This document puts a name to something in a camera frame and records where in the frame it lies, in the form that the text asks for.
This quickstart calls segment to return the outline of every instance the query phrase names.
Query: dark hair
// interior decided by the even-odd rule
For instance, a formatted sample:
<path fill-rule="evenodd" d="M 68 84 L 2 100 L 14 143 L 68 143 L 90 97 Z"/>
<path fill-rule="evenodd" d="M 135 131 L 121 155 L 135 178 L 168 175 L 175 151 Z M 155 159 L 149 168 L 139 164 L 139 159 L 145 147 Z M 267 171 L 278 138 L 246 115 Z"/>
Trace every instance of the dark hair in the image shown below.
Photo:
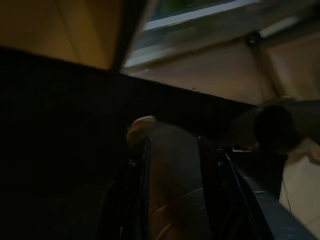
<path fill-rule="evenodd" d="M 287 153 L 302 141 L 293 118 L 282 106 L 266 107 L 254 121 L 254 135 L 261 149 Z"/>

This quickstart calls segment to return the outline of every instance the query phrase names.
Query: dark wall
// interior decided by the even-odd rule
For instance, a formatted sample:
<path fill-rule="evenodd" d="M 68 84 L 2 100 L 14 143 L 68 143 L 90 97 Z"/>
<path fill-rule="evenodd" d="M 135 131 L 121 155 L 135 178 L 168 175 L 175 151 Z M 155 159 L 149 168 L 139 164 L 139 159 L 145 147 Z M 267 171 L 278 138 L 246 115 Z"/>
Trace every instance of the dark wall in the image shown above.
<path fill-rule="evenodd" d="M 4 48 L 0 67 L 3 239 L 94 238 L 134 119 L 213 138 L 252 107 Z"/>

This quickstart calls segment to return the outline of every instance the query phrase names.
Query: wall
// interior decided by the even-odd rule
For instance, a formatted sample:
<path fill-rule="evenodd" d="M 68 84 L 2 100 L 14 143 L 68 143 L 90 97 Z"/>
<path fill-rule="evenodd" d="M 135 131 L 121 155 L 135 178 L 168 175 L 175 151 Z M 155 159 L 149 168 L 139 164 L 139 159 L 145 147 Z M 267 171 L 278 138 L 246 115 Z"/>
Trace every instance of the wall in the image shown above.
<path fill-rule="evenodd" d="M 207 48 L 131 75 L 254 105 L 276 96 L 243 42 Z"/>
<path fill-rule="evenodd" d="M 266 50 L 276 85 L 299 100 L 320 99 L 320 30 Z"/>
<path fill-rule="evenodd" d="M 109 69 L 122 1 L 11 0 L 0 5 L 0 45 Z"/>

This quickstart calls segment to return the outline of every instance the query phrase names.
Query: beige wall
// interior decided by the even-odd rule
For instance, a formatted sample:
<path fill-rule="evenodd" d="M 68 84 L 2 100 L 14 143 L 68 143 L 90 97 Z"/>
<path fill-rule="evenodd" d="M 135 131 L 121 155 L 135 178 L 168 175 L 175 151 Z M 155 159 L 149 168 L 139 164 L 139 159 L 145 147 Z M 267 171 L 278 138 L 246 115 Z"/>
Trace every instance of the beige wall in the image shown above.
<path fill-rule="evenodd" d="M 266 50 L 283 95 L 299 100 L 320 99 L 320 31 Z"/>
<path fill-rule="evenodd" d="M 11 0 L 0 4 L 0 45 L 109 69 L 122 1 Z"/>
<path fill-rule="evenodd" d="M 276 96 L 244 42 L 201 50 L 132 76 L 254 105 Z"/>

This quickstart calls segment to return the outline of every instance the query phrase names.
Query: window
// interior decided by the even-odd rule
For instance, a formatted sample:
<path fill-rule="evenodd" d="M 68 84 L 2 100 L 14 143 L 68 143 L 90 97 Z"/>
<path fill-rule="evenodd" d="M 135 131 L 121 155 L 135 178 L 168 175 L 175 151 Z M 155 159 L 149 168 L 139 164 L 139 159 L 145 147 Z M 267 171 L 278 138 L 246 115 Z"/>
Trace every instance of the window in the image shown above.
<path fill-rule="evenodd" d="M 315 0 L 159 0 L 125 67 L 260 30 Z"/>

